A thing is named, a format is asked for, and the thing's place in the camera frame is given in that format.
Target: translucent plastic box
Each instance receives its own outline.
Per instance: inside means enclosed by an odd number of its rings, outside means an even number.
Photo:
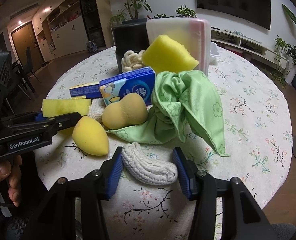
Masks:
[[[210,23],[197,18],[163,18],[146,23],[149,44],[159,35],[166,34],[184,45],[190,55],[199,61],[195,68],[208,76],[210,55]]]

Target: tv stand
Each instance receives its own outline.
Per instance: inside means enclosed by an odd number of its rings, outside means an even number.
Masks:
[[[273,68],[276,68],[276,64],[278,63],[278,55],[270,48],[265,47],[260,42],[245,38],[235,33],[212,27],[211,41],[218,45],[223,45],[227,49],[235,48],[247,52],[252,55],[253,59]],[[280,62],[281,67],[285,69],[287,59],[284,56],[281,56]]]

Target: human hand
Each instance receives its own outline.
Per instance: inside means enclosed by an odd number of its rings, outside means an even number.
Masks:
[[[18,207],[21,201],[21,170],[22,159],[20,155],[17,155],[13,159],[13,166],[9,161],[0,163],[0,181],[6,179],[9,183],[9,197],[13,201],[14,205]]]

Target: floral tablecloth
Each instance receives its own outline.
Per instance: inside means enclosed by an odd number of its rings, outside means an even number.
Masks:
[[[163,145],[142,145],[150,158],[171,161],[172,149],[180,146],[199,169],[213,177],[242,179],[260,207],[264,207],[283,184],[292,155],[292,127],[287,101],[273,82],[254,65],[225,49],[209,66],[208,78],[215,84],[223,104],[226,152],[219,157],[186,127],[187,142],[178,139]],[[69,87],[118,74],[115,47],[80,62],[62,75],[47,98],[70,98]],[[50,146],[35,151],[39,177],[50,189],[60,177],[69,180],[100,168],[112,157],[121,139],[109,136],[109,155],[95,157],[81,152],[71,138],[71,130],[53,137]],[[181,193],[179,183],[154,187],[140,183],[123,171],[116,194],[103,210],[111,240],[186,239],[195,202]],[[221,199],[217,200],[215,239],[221,236]],[[80,200],[76,217],[80,219]]]

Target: green microfiber cloth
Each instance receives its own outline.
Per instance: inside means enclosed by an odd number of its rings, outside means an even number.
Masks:
[[[186,142],[184,128],[188,122],[192,132],[219,156],[229,156],[225,153],[221,100],[202,71],[159,73],[151,100],[153,107],[146,122],[107,132],[128,142],[162,144],[176,136]]]

